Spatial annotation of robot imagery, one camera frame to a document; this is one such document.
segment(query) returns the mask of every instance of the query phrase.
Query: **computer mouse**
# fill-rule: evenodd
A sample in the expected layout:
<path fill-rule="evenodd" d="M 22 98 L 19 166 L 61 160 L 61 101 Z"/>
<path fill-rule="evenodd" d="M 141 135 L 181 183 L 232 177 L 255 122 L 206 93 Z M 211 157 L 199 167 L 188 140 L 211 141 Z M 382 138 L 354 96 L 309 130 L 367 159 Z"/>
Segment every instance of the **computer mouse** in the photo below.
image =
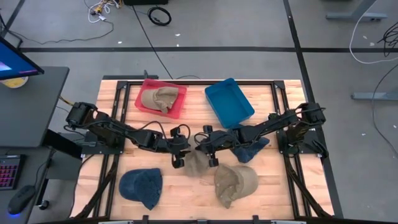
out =
<path fill-rule="evenodd" d="M 23 211 L 35 193 L 36 188 L 33 185 L 26 185 L 21 188 L 8 203 L 8 213 L 15 215 Z"/>

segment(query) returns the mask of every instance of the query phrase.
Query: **red plastic bin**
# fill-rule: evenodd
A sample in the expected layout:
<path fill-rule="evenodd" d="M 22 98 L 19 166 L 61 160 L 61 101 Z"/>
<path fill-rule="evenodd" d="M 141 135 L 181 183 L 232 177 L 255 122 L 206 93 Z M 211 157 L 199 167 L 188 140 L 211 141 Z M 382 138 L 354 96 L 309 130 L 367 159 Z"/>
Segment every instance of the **red plastic bin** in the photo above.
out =
<path fill-rule="evenodd" d="M 146 108 L 141 103 L 141 94 L 144 90 L 153 90 L 153 89 L 157 89 L 157 88 L 165 87 L 165 86 L 178 88 L 177 99 L 175 100 L 173 107 L 171 109 L 169 109 L 169 112 L 167 114 L 162 113 L 160 110 L 152 110 L 152 109 Z M 182 106 L 184 104 L 186 95 L 187 95 L 187 87 L 185 87 L 185 86 L 180 86 L 180 85 L 176 85 L 176 84 L 171 84 L 171 83 L 152 80 L 152 79 L 147 78 L 144 80 L 144 83 L 141 86 L 141 90 L 138 93 L 138 96 L 136 98 L 136 102 L 134 103 L 134 105 L 139 110 L 141 110 L 143 112 L 148 112 L 148 113 L 153 113 L 153 114 L 160 115 L 160 116 L 166 116 L 168 118 L 178 119 L 180 117 Z"/>

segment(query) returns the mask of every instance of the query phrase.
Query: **blue denim hat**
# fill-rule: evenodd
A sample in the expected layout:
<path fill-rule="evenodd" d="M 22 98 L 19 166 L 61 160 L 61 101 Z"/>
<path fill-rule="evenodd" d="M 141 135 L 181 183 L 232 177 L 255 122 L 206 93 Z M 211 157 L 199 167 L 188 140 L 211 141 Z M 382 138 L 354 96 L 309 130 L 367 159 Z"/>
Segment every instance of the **blue denim hat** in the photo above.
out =
<path fill-rule="evenodd" d="M 119 183 L 119 191 L 123 198 L 142 202 L 152 210 L 162 193 L 162 174 L 160 169 L 136 169 L 125 173 Z"/>

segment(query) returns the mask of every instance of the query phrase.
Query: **white cable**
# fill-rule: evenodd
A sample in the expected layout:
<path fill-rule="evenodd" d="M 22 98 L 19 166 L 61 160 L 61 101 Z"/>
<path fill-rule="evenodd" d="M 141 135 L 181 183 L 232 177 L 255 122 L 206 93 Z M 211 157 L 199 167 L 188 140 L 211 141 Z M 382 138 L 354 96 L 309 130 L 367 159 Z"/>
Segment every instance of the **white cable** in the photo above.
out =
<path fill-rule="evenodd" d="M 100 1 L 99 3 L 97 3 L 97 4 L 92 5 L 92 6 L 88 9 L 88 22 L 90 22 L 90 23 L 96 23 L 96 22 L 101 21 L 101 19 L 97 19 L 97 20 L 95 20 L 95 21 L 92 21 L 92 20 L 90 19 L 90 16 L 91 16 L 91 13 L 90 13 L 90 12 L 92 11 L 92 9 L 93 9 L 95 6 L 101 4 L 102 2 L 103 2 L 103 0 L 101 0 L 101 1 Z M 111 9 L 109 8 L 109 6 L 114 6 L 114 4 L 113 4 L 113 3 L 110 3 L 110 2 L 107 2 L 107 3 L 105 3 L 105 4 L 103 5 L 103 9 L 105 10 L 105 12 L 106 12 L 107 14 L 109 14 L 109 13 L 111 12 Z"/>
<path fill-rule="evenodd" d="M 356 22 L 356 24 L 355 24 L 354 31 L 353 31 L 353 35 L 351 36 L 351 41 L 349 42 L 349 51 L 351 52 L 351 55 L 355 58 L 355 60 L 356 60 L 357 62 L 363 63 L 363 64 L 374 64 L 374 63 L 379 63 L 379 62 L 391 62 L 391 61 L 393 61 L 393 60 L 397 60 L 398 57 L 393 58 L 393 59 L 388 59 L 388 60 L 378 60 L 378 61 L 375 61 L 375 62 L 363 62 L 363 61 L 361 61 L 360 59 L 358 59 L 358 58 L 355 57 L 355 55 L 354 55 L 354 53 L 353 53 L 353 50 L 351 49 L 351 45 L 353 44 L 353 39 L 354 39 L 354 35 L 355 35 L 355 30 L 356 30 L 356 27 L 358 26 L 360 20 L 361 20 L 362 17 L 369 11 L 369 9 L 366 10 L 366 11 L 364 12 L 364 14 L 358 19 L 358 22 Z"/>

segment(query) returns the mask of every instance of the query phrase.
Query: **tan bucket hat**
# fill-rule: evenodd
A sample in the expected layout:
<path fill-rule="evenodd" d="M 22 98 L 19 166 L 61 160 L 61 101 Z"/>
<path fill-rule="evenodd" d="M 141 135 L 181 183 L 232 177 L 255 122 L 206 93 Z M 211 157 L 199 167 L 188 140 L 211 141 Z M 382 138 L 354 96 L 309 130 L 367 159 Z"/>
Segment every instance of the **tan bucket hat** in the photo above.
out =
<path fill-rule="evenodd" d="M 220 164 L 215 174 L 216 196 L 224 207 L 231 202 L 253 194 L 259 185 L 256 171 L 247 166 Z"/>
<path fill-rule="evenodd" d="M 209 157 L 204 152 L 195 149 L 197 144 L 193 136 L 189 138 L 188 143 L 190 152 L 184 158 L 185 175 L 200 177 L 210 168 Z"/>
<path fill-rule="evenodd" d="M 178 96 L 178 88 L 160 87 L 155 90 L 144 90 L 141 94 L 142 104 L 152 110 L 167 113 Z"/>

